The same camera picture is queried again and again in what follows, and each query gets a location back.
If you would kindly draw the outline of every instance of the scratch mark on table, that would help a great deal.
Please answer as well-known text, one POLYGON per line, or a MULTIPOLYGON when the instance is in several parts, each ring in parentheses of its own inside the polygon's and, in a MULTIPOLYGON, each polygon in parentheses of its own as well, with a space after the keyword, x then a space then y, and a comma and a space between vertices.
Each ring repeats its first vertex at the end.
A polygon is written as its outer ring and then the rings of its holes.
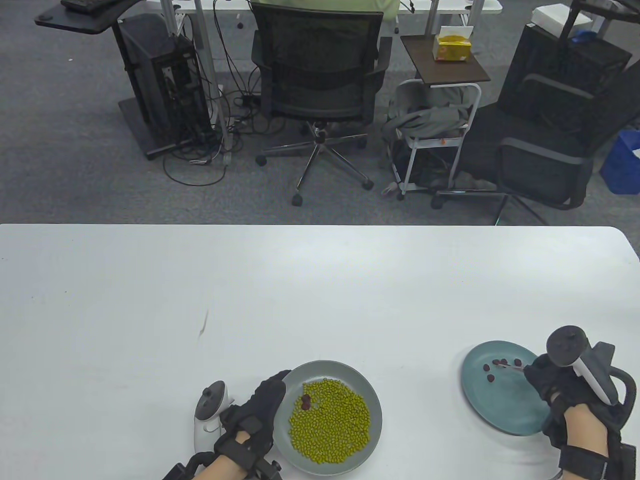
POLYGON ((207 319, 209 318, 209 309, 207 308, 207 313, 204 315, 204 323, 202 324, 202 328, 200 329, 200 333, 198 334, 198 340, 204 333, 204 329, 207 328, 207 319))

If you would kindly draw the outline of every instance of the white rolling cart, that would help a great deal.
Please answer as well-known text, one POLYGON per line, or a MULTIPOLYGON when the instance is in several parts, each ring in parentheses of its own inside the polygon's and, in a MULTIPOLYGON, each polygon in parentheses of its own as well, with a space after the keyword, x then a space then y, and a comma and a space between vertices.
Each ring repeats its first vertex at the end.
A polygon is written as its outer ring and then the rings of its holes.
MULTIPOLYGON (((422 80, 411 79, 411 80, 406 80, 401 84, 406 84, 411 82, 421 83, 422 80)), ((422 150, 424 148, 457 147, 456 157, 453 161, 453 164, 449 172, 449 181, 448 181, 447 187, 453 188, 454 186, 454 179, 456 175, 456 169, 458 167, 458 161, 460 159, 460 150, 462 149, 462 143, 465 139, 465 135, 467 134, 468 130, 471 128, 471 125, 473 124, 478 105, 480 104, 480 98, 482 96, 482 90, 480 89, 480 86, 477 83, 455 83, 455 84, 444 84, 444 85, 431 85, 431 88, 447 88, 447 87, 454 87, 454 86, 461 87, 461 88, 471 88, 476 91, 474 96, 474 102, 471 107, 471 112, 469 113, 469 120, 467 123, 465 123, 464 125, 462 125, 462 127, 458 129, 457 135, 455 136, 445 135, 437 138, 412 138, 409 136, 404 136, 405 142, 411 149, 411 157, 409 158, 409 165, 407 166, 406 174, 404 175, 404 178, 400 176, 400 173, 398 172, 396 165, 391 158, 390 145, 387 147, 387 154, 389 159, 392 160, 391 165, 394 171, 394 176, 396 177, 398 188, 400 190, 397 194, 398 200, 404 200, 404 196, 408 191, 427 189, 427 187, 420 187, 416 185, 416 183, 410 182, 411 172, 413 170, 413 164, 415 162, 416 153, 418 150, 422 150)), ((396 129, 396 134, 399 140, 403 138, 403 134, 400 132, 400 130, 396 129)))

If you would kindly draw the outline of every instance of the yellow tissue box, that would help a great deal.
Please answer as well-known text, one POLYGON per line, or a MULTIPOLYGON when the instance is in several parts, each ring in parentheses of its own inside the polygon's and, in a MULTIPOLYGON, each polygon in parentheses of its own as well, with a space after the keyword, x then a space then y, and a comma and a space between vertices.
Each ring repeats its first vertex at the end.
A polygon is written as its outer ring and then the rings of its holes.
POLYGON ((436 35, 433 57, 438 61, 465 61, 471 55, 471 42, 459 35, 436 35))

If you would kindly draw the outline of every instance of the chair base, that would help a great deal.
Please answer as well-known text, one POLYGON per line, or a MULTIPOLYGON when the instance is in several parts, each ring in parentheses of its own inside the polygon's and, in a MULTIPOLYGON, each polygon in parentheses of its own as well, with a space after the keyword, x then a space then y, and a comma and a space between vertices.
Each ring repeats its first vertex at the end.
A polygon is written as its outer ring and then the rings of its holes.
POLYGON ((513 199, 518 205, 523 207, 529 214, 533 215, 542 225, 548 226, 547 221, 536 213, 531 207, 529 207, 525 202, 523 202, 520 197, 517 195, 512 195, 510 193, 503 193, 496 190, 479 190, 479 189, 468 189, 468 190, 440 190, 435 193, 433 198, 431 199, 431 208, 439 210, 442 208, 445 198, 448 196, 490 196, 490 197, 500 197, 500 206, 498 207, 498 211, 495 213, 493 218, 492 225, 498 225, 500 223, 500 217, 502 216, 502 212, 504 208, 509 203, 509 200, 513 199))
POLYGON ((313 141, 304 141, 301 143, 291 143, 290 145, 280 145, 279 147, 271 147, 265 148, 262 151, 261 155, 258 155, 255 158, 255 162, 259 166, 264 166, 267 163, 267 156, 271 156, 271 154, 282 153, 282 152, 292 152, 296 150, 302 150, 304 148, 313 147, 313 151, 311 152, 311 156, 307 161, 307 166, 305 167, 305 171, 302 173, 298 184, 296 185, 296 193, 291 198, 291 205, 294 207, 302 206, 302 196, 300 195, 300 189, 302 188, 302 184, 305 182, 309 170, 311 166, 314 164, 318 155, 322 152, 326 152, 331 155, 334 159, 338 160, 338 162, 345 165, 351 172, 353 172, 356 176, 360 177, 362 180, 362 187, 365 190, 371 190, 373 188, 373 181, 358 170, 353 163, 347 160, 344 156, 338 153, 332 145, 339 145, 341 143, 346 143, 349 141, 357 141, 359 148, 365 148, 367 146, 367 134, 357 134, 357 135, 349 135, 345 137, 326 137, 326 123, 324 122, 316 122, 314 124, 307 122, 308 131, 312 133, 314 136, 313 141))

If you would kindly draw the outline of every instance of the office chair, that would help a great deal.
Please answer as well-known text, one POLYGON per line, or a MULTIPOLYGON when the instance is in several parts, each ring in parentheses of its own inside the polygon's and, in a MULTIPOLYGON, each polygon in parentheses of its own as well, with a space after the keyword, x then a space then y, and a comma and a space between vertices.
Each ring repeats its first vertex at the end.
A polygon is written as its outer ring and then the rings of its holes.
POLYGON ((252 3, 258 30, 253 37, 252 60, 260 69, 260 106, 267 118, 283 116, 308 125, 313 141, 266 148, 256 157, 264 166, 274 153, 312 147, 307 166, 291 199, 302 205, 300 188, 321 152, 326 152, 362 179, 365 190, 373 182, 333 146, 357 141, 366 146, 367 135, 327 136, 329 122, 370 124, 376 92, 389 66, 391 41, 378 34, 381 12, 325 12, 252 3))
POLYGON ((547 222, 522 198, 547 207, 569 210, 582 205, 593 172, 591 156, 604 143, 640 115, 640 61, 618 75, 597 96, 537 74, 522 81, 523 94, 535 87, 580 97, 585 103, 582 126, 567 133, 543 118, 523 119, 501 111, 496 104, 479 108, 473 128, 465 137, 458 171, 496 184, 496 190, 440 190, 431 199, 442 208, 449 196, 499 196, 494 224, 513 199, 542 224, 547 222))

